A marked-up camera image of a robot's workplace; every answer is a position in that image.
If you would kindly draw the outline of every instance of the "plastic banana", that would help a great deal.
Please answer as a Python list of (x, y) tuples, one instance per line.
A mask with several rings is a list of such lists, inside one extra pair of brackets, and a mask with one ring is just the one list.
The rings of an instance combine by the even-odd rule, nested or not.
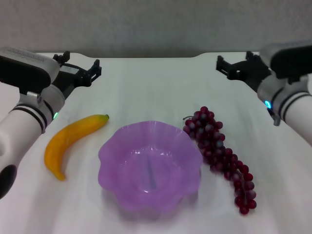
[(109, 119), (108, 115), (93, 115), (74, 122), (60, 130), (47, 145), (44, 163), (57, 179), (65, 180), (61, 170), (65, 151), (77, 140), (103, 127)]

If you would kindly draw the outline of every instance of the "robotic arm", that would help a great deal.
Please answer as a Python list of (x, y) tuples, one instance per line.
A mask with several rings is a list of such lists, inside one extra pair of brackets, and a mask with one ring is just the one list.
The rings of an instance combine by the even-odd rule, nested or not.
[(246, 60), (235, 64), (218, 56), (216, 69), (230, 80), (245, 82), (265, 103), (275, 126), (283, 120), (312, 146), (311, 62), (312, 41), (306, 41), (272, 44), (259, 56), (248, 51)]
[(0, 199), (11, 189), (17, 168), (76, 87), (91, 86), (101, 75), (97, 59), (87, 71), (67, 64), (70, 53), (41, 56), (0, 49), (0, 81), (19, 88), (19, 102), (0, 122)]

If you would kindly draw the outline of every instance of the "white tablecloth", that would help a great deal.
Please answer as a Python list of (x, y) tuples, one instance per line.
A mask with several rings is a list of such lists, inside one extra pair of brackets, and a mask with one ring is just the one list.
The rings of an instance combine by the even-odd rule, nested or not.
[[(274, 127), (256, 93), (215, 70), (217, 55), (229, 62), (244, 53), (195, 58), (101, 58), (102, 76), (77, 88), (58, 117), (22, 160), (16, 182), (0, 200), (1, 234), (310, 234), (312, 148), (285, 123)], [(72, 54), (89, 69), (94, 58)], [(14, 107), (18, 90), (0, 84), (0, 118)], [(158, 120), (182, 128), (182, 118), (203, 105), (224, 123), (221, 132), (254, 175), (257, 208), (242, 217), (234, 189), (202, 167), (197, 196), (166, 215), (129, 214), (98, 184), (98, 150), (120, 127)], [(101, 130), (67, 151), (67, 180), (57, 181), (43, 154), (61, 128), (92, 114), (109, 114)]]

